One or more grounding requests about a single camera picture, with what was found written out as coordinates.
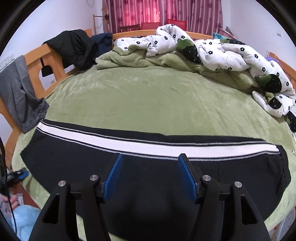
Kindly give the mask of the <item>person's left hand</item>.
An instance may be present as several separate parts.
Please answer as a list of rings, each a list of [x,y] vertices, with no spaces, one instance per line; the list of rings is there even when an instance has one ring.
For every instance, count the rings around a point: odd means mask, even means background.
[[[1,212],[7,218],[11,218],[12,211],[19,206],[18,196],[10,194],[8,197],[1,194]]]

